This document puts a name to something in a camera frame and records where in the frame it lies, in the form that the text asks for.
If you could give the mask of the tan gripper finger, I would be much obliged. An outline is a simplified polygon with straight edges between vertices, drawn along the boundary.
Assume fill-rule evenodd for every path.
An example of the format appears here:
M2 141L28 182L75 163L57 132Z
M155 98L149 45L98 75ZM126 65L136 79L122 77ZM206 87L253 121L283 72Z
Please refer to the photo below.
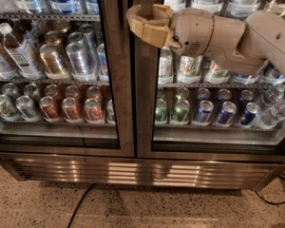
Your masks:
M137 37L156 48L169 47L173 42L173 31L167 21L140 21L134 18L129 21L129 26Z
M146 25L163 27L169 25L173 14L174 11L169 6L153 4L152 14L143 15L142 6L135 5L127 11L126 18L129 25L133 24L135 21L138 21Z

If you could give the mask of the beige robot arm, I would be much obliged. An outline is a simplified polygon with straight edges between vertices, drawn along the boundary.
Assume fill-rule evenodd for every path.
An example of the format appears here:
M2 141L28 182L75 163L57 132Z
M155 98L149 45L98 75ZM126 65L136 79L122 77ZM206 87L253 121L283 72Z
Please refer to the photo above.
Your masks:
M140 5L128 9L130 30L156 48L179 56L207 57L229 71L253 75L270 62L285 77L285 20L257 10L245 21L213 15L204 9L174 12L161 4L146 18Z

